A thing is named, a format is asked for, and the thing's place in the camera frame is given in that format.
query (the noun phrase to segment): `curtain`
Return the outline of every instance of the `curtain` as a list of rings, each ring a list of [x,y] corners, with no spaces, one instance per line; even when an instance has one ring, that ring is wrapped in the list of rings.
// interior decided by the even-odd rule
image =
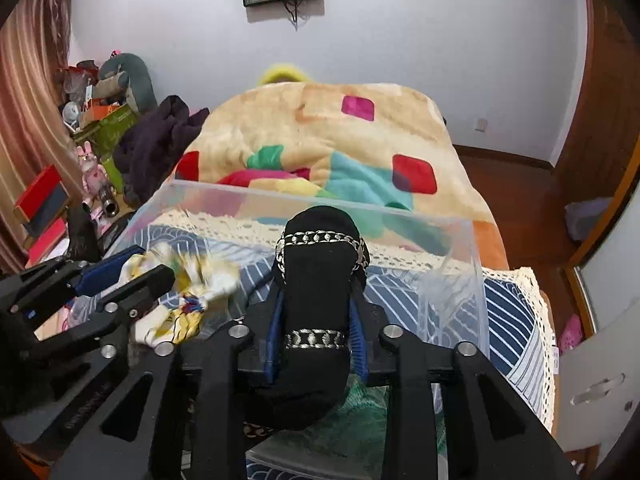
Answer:
[[[14,204],[54,164],[66,190],[81,195],[74,144],[58,105],[54,74],[66,66],[70,0],[20,0],[0,29],[0,266],[24,268],[26,232]]]

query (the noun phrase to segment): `wooden floor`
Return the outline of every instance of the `wooden floor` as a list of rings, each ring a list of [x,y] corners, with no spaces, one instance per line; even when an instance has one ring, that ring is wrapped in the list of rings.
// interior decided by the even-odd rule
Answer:
[[[558,182],[542,168],[466,155],[460,160],[494,214],[511,269],[533,268],[550,300],[559,336],[577,313],[560,271],[577,247],[566,233]]]

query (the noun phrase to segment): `blue gripper pad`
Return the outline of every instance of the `blue gripper pad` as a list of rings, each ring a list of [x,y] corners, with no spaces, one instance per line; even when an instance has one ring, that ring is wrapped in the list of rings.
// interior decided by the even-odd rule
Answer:
[[[280,316],[284,304],[284,294],[280,292],[276,298],[273,318],[269,325],[266,341],[266,358],[264,360],[264,375],[269,384],[273,384],[278,371],[278,353],[280,352]]]
[[[120,271],[126,261],[134,254],[144,254],[145,250],[133,245],[122,252],[93,264],[82,271],[80,281],[76,285],[78,296],[95,296],[108,286],[118,282]]]
[[[351,351],[351,371],[366,383],[369,378],[367,366],[367,344],[364,329],[353,298],[349,301],[349,349]]]

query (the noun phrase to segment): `blanket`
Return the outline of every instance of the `blanket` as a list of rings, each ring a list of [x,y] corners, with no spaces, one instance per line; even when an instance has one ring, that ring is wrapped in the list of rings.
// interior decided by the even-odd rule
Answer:
[[[440,110],[409,88],[304,82],[250,90],[209,115],[176,174],[468,219],[482,264],[508,268],[494,218]]]

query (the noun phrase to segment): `electrical outlet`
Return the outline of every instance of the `electrical outlet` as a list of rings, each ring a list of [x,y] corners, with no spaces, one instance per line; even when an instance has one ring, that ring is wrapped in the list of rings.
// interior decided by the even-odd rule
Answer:
[[[485,118],[478,119],[478,122],[476,123],[476,132],[484,133],[486,131],[487,124],[488,123]]]

